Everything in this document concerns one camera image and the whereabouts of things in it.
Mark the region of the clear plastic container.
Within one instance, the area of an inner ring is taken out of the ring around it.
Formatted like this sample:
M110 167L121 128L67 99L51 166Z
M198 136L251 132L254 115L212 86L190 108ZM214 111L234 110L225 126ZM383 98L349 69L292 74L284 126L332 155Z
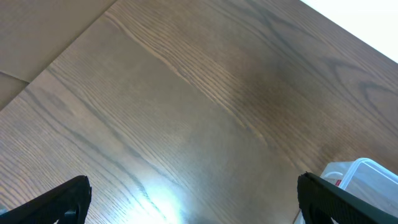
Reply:
M397 217L397 175L372 159L331 162L319 177ZM294 223L305 223L301 210Z

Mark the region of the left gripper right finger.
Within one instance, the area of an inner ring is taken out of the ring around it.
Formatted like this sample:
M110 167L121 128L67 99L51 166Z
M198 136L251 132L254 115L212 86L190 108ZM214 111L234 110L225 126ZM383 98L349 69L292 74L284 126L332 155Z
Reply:
M390 215L350 193L306 172L297 181L298 204L306 224L396 224Z

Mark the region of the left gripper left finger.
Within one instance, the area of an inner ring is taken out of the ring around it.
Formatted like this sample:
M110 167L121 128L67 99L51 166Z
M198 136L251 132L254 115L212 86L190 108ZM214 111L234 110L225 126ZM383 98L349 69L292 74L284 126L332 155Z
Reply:
M88 177L78 175L25 204L2 213L1 223L84 224L91 193Z

